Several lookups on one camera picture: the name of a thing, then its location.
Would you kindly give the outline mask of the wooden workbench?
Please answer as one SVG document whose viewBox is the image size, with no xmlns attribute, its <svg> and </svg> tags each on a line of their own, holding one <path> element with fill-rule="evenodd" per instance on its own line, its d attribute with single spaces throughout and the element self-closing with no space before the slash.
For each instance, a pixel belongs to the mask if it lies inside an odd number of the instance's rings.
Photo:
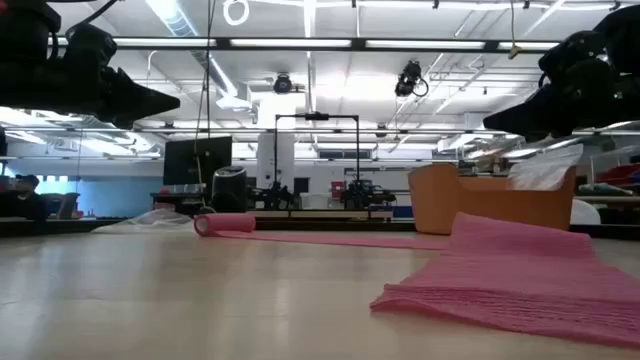
<svg viewBox="0 0 640 360">
<path fill-rule="evenodd" d="M 640 196 L 575 196 L 574 199 L 594 204 L 640 204 Z"/>
</svg>

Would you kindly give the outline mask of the red bin above workbench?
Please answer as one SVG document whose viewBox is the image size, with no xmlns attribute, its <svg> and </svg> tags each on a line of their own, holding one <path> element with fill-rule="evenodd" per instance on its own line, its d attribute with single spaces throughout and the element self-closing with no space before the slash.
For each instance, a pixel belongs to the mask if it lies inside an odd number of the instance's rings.
<svg viewBox="0 0 640 360">
<path fill-rule="evenodd" d="M 596 176 L 596 182 L 614 186 L 636 186 L 637 184 L 640 184 L 640 163 L 613 167 L 598 174 Z"/>
</svg>

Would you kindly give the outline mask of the pink elastic bandage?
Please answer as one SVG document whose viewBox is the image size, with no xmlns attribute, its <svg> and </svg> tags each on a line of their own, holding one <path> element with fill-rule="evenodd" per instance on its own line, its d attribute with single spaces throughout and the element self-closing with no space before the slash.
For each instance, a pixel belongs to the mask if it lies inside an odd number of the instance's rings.
<svg viewBox="0 0 640 360">
<path fill-rule="evenodd" d="M 370 302 L 376 317 L 487 329 L 640 350 L 640 278 L 599 259 L 592 239 L 517 222 L 458 214 L 442 239 L 259 231 L 241 216 L 201 215 L 202 238 L 435 252 Z"/>
</svg>

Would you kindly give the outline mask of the black table frame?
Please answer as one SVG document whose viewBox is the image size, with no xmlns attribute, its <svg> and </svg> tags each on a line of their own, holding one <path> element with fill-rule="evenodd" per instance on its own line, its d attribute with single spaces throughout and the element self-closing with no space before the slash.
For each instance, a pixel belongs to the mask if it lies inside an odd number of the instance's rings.
<svg viewBox="0 0 640 360">
<path fill-rule="evenodd" d="M 0 218 L 0 238 L 86 233 L 121 221 L 122 218 L 49 220 L 38 225 L 23 219 Z M 266 231 L 411 232 L 415 230 L 415 226 L 409 222 L 261 219 L 257 222 L 257 229 Z M 585 233 L 592 238 L 640 242 L 640 225 L 571 225 L 570 231 Z"/>
</svg>

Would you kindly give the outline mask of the black background gantry frame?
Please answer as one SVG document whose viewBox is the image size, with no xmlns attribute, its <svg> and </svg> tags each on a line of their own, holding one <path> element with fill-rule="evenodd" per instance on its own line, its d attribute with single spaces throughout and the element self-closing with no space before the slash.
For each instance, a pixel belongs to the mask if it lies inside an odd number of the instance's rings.
<svg viewBox="0 0 640 360">
<path fill-rule="evenodd" d="M 273 155 L 274 155 L 274 163 L 273 163 L 273 172 L 274 172 L 274 181 L 278 181 L 278 122 L 281 118 L 286 118 L 284 114 L 276 114 L 274 119 L 274 127 L 273 127 L 273 135 L 274 135 L 274 145 L 273 145 Z M 355 135 L 356 135 L 356 181 L 360 181 L 360 163 L 361 163 L 361 155 L 360 155 L 360 117 L 358 115 L 339 115 L 339 114 L 328 114 L 322 113 L 319 111 L 314 111 L 310 113 L 301 113 L 301 114 L 291 114 L 290 118 L 303 118 L 307 121 L 328 121 L 330 119 L 351 119 L 355 122 Z"/>
</svg>

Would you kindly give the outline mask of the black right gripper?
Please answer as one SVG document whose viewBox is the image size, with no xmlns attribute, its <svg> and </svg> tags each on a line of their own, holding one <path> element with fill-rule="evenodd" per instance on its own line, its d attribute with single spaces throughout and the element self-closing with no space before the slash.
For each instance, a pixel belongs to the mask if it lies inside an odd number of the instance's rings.
<svg viewBox="0 0 640 360">
<path fill-rule="evenodd" d="M 640 115 L 632 108 L 640 101 L 640 35 L 633 30 L 576 32 L 548 50 L 538 65 L 539 89 L 485 117 L 486 129 L 535 143 Z"/>
</svg>

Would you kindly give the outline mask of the clear plastic zip bag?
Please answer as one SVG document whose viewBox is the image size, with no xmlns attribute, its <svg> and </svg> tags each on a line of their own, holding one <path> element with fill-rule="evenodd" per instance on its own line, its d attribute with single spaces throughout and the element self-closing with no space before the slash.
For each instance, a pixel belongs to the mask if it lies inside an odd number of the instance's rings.
<svg viewBox="0 0 640 360">
<path fill-rule="evenodd" d="M 194 233 L 194 221 L 170 209 L 158 209 L 92 230 L 100 234 Z"/>
<path fill-rule="evenodd" d="M 568 170 L 578 164 L 582 154 L 583 145 L 576 144 L 517 163 L 510 169 L 508 185 L 512 190 L 557 190 Z"/>
</svg>

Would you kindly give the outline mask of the black monitor screen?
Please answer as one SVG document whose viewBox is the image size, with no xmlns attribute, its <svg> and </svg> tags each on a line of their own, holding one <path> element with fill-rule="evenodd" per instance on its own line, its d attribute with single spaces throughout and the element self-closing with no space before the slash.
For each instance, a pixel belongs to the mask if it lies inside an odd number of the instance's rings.
<svg viewBox="0 0 640 360">
<path fill-rule="evenodd" d="M 163 184 L 199 184 L 194 154 L 200 157 L 202 177 L 206 185 L 214 172 L 232 161 L 232 138 L 211 137 L 167 142 L 165 146 Z"/>
</svg>

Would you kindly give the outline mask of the person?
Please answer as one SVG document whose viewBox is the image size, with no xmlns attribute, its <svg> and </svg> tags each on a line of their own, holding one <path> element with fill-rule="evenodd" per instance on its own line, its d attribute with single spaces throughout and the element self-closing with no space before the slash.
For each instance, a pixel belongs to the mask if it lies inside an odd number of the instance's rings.
<svg viewBox="0 0 640 360">
<path fill-rule="evenodd" d="M 15 187 L 0 193 L 0 218 L 24 218 L 34 222 L 45 222 L 48 218 L 46 200 L 36 193 L 38 178 L 33 175 L 16 175 Z"/>
</svg>

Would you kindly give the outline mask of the orange plastic bin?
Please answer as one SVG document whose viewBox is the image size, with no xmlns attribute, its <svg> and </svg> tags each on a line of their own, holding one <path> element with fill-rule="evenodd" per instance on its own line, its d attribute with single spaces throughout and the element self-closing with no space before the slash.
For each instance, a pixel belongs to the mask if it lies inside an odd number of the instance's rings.
<svg viewBox="0 0 640 360">
<path fill-rule="evenodd" d="M 448 235 L 458 213 L 567 230 L 576 169 L 556 190 L 513 190 L 506 177 L 466 177 L 448 164 L 420 167 L 408 175 L 415 228 Z"/>
</svg>

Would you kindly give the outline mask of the yellow-handled broom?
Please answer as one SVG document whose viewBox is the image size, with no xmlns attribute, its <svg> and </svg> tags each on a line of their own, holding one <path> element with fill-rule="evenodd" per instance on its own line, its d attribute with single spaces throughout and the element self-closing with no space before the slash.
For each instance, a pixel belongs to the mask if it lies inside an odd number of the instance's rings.
<svg viewBox="0 0 640 360">
<path fill-rule="evenodd" d="M 200 215 L 213 214 L 215 213 L 215 209 L 207 202 L 207 185 L 203 181 L 200 157 L 197 153 L 194 154 L 194 159 L 196 162 L 197 175 L 198 175 L 200 193 L 201 193 L 201 208 L 199 209 L 199 214 Z"/>
</svg>

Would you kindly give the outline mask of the silver ceiling duct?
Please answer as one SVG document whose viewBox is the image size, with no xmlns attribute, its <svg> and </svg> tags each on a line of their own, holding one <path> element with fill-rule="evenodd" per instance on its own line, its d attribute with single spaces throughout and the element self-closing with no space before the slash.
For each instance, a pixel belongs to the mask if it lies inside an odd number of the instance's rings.
<svg viewBox="0 0 640 360">
<path fill-rule="evenodd" d="M 145 0 L 145 2 L 174 37 L 199 36 L 192 22 L 182 10 L 179 0 Z M 190 50 L 190 54 L 208 73 L 209 78 L 217 86 L 222 96 L 236 97 L 238 95 L 237 88 L 211 54 L 207 54 L 205 50 Z"/>
</svg>

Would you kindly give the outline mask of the black overhead light bar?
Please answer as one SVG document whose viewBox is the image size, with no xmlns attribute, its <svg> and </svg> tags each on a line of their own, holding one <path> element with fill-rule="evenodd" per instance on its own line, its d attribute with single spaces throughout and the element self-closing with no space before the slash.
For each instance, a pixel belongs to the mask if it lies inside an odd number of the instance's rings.
<svg viewBox="0 0 640 360">
<path fill-rule="evenodd" d="M 507 54 L 516 48 L 523 54 L 542 54 L 555 41 L 478 39 L 391 38 L 275 38 L 275 37 L 115 37 L 120 50 L 218 50 L 218 51 L 310 51 L 310 52 L 424 52 Z"/>
</svg>

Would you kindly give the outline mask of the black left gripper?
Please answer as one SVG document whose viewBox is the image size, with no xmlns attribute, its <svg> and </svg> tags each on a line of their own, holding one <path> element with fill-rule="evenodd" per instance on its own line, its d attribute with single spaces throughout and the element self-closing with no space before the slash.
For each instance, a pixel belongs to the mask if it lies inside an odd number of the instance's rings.
<svg viewBox="0 0 640 360">
<path fill-rule="evenodd" d="M 90 114 L 124 130 L 181 106 L 109 67 L 117 45 L 102 29 L 75 27 L 62 56 L 49 35 L 43 22 L 0 22 L 0 106 Z"/>
</svg>

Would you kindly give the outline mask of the black cart with items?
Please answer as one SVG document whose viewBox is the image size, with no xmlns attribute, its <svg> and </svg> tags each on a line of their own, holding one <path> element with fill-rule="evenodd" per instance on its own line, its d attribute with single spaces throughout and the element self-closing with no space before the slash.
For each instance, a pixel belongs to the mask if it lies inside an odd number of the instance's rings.
<svg viewBox="0 0 640 360">
<path fill-rule="evenodd" d="M 203 184 L 172 185 L 151 193 L 152 210 L 167 209 L 194 216 L 205 205 L 206 186 Z"/>
</svg>

